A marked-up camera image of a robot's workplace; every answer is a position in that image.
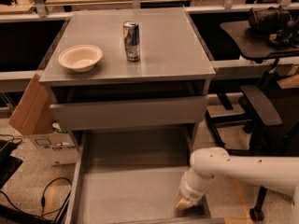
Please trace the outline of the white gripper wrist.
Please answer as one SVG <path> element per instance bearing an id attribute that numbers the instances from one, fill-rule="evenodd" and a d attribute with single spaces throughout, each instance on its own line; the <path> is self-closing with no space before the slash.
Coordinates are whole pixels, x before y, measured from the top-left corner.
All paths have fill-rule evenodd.
<path id="1" fill-rule="evenodd" d="M 214 180 L 213 174 L 197 174 L 190 168 L 180 180 L 176 199 L 177 210 L 186 210 L 198 205 Z"/>

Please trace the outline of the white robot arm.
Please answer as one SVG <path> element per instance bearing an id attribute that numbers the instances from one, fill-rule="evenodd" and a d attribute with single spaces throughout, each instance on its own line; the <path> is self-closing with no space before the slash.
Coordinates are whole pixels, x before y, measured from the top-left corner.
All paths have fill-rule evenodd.
<path id="1" fill-rule="evenodd" d="M 291 196 L 289 224 L 299 224 L 298 157 L 234 156 L 222 147 L 197 149 L 180 180 L 176 208 L 197 205 L 217 176 L 230 176 Z"/>

